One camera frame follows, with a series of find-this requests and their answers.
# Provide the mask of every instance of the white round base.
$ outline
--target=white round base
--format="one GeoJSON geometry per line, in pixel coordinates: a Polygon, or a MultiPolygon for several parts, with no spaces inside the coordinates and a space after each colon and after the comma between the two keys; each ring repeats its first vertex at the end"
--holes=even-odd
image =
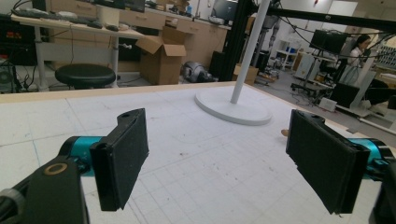
{"type": "Polygon", "coordinates": [[[195,95],[195,103],[205,112],[233,123],[258,126],[270,121],[272,114],[257,101],[241,92],[237,104],[231,103],[233,90],[209,89],[195,95]]]}

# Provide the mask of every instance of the table leg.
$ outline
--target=table leg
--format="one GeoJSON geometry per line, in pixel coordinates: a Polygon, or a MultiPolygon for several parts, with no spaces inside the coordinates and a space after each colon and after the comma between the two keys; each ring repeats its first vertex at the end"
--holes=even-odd
{"type": "Polygon", "coordinates": [[[38,77],[39,77],[38,90],[49,91],[49,84],[46,78],[46,68],[44,65],[42,48],[41,48],[42,43],[43,42],[41,41],[40,27],[35,26],[35,53],[37,55],[37,67],[38,67],[38,77]]]}
{"type": "MultiPolygon", "coordinates": [[[[116,36],[112,36],[113,39],[113,55],[112,55],[112,66],[113,71],[117,75],[119,71],[119,38],[116,36]]],[[[111,84],[112,88],[117,88],[117,79],[111,84]]]]}

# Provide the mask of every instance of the stool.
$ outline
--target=stool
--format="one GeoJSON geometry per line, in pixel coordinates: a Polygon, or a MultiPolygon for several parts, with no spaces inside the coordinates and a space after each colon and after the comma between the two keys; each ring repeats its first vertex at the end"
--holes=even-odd
{"type": "Polygon", "coordinates": [[[75,90],[103,88],[116,80],[114,71],[102,65],[90,63],[73,63],[55,71],[58,81],[75,90]]]}

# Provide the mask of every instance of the dark hair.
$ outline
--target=dark hair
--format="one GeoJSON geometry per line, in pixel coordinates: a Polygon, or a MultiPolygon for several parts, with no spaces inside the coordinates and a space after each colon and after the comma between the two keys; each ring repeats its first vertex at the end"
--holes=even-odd
{"type": "Polygon", "coordinates": [[[359,44],[363,43],[364,41],[371,39],[369,35],[360,35],[358,39],[356,40],[355,46],[353,47],[354,49],[359,46],[359,44]]]}

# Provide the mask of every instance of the white pole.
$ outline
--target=white pole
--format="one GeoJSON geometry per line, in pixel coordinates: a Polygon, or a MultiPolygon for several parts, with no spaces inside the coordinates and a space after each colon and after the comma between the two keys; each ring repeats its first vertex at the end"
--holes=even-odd
{"type": "Polygon", "coordinates": [[[251,31],[250,39],[247,43],[247,51],[245,52],[244,59],[242,60],[241,71],[239,72],[238,79],[236,80],[235,88],[233,88],[233,97],[231,103],[236,104],[241,94],[242,87],[247,77],[248,67],[250,65],[251,58],[253,56],[256,43],[262,30],[262,24],[264,23],[265,16],[267,15],[268,7],[270,6],[270,0],[262,0],[260,3],[259,11],[257,12],[256,20],[254,21],[253,29],[251,31]]]}

